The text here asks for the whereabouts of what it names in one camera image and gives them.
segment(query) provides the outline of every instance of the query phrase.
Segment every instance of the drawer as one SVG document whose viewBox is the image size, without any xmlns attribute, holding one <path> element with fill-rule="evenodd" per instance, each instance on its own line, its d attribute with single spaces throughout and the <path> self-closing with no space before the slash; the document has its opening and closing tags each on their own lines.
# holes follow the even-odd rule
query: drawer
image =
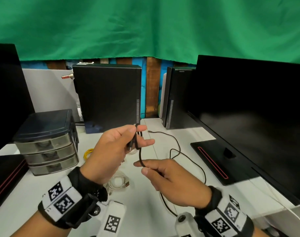
<svg viewBox="0 0 300 237">
<path fill-rule="evenodd" d="M 67 157 L 65 160 L 58 160 L 41 166 L 30 166 L 29 169 L 34 175 L 47 175 L 69 169 L 79 163 L 77 154 Z"/>
<path fill-rule="evenodd" d="M 63 159 L 74 154 L 75 148 L 74 145 L 71 144 L 69 146 L 62 147 L 54 151 L 51 150 L 37 154 L 24 155 L 24 157 L 29 165 L 40 165 Z"/>
<path fill-rule="evenodd" d="M 52 139 L 46 139 L 35 142 L 15 142 L 18 150 L 22 155 L 34 154 L 38 152 L 45 152 L 50 150 L 59 149 L 68 146 L 72 143 L 69 134 L 62 135 Z"/>
</svg>

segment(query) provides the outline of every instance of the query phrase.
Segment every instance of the yellow cable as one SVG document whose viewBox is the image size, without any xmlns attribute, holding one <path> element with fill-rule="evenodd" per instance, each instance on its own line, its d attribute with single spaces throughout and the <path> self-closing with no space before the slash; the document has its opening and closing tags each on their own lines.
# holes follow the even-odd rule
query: yellow cable
<svg viewBox="0 0 300 237">
<path fill-rule="evenodd" d="M 87 160 L 89 157 L 88 157 L 88 154 L 92 153 L 93 149 L 88 149 L 87 151 L 85 151 L 84 155 L 83 155 L 83 159 L 84 160 Z"/>
</svg>

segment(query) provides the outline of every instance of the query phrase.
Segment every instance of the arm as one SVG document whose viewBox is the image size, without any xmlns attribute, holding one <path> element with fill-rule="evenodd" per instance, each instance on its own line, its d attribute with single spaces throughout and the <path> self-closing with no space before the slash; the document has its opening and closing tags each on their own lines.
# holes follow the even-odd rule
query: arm
<svg viewBox="0 0 300 237">
<path fill-rule="evenodd" d="M 81 166 L 82 175 L 98 184 L 107 183 L 129 152 L 127 143 L 136 131 L 146 129 L 145 125 L 139 125 L 138 130 L 133 125 L 125 125 L 104 132 L 89 159 Z M 154 139 L 144 140 L 138 135 L 137 142 L 140 147 L 145 147 L 154 144 Z M 11 237 L 66 237 L 70 231 L 52 225 L 37 211 Z"/>
<path fill-rule="evenodd" d="M 145 175 L 157 191 L 160 191 L 170 202 L 179 206 L 191 206 L 196 209 L 205 208 L 211 200 L 211 189 L 199 179 L 185 170 L 173 159 L 143 160 L 147 167 L 141 173 Z M 141 167 L 139 161 L 134 163 Z M 255 227 L 252 237 L 268 237 Z"/>
</svg>

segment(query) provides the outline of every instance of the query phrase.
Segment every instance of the screw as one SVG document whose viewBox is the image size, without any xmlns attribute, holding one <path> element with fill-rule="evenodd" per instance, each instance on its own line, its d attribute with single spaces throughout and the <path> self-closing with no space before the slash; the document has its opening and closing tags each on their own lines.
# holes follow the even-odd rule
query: screw
<svg viewBox="0 0 300 237">
<path fill-rule="evenodd" d="M 183 222 L 185 219 L 186 219 L 186 216 L 185 216 L 185 215 L 181 215 L 181 216 L 178 218 L 178 222 Z"/>
</svg>

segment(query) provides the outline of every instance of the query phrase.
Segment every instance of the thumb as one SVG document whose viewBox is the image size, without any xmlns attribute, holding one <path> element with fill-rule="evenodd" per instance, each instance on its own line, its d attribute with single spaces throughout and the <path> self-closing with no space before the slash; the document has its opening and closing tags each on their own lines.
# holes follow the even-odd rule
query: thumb
<svg viewBox="0 0 300 237">
<path fill-rule="evenodd" d="M 132 140 L 132 138 L 134 137 L 136 131 L 137 131 L 136 127 L 131 126 L 129 129 L 127 129 L 121 135 L 121 137 L 117 140 L 117 142 L 120 143 L 120 145 L 125 146 L 126 144 L 128 144 Z"/>
<path fill-rule="evenodd" d="M 151 181 L 157 191 L 165 192 L 168 189 L 170 182 L 155 170 L 143 167 L 141 173 Z"/>
</svg>

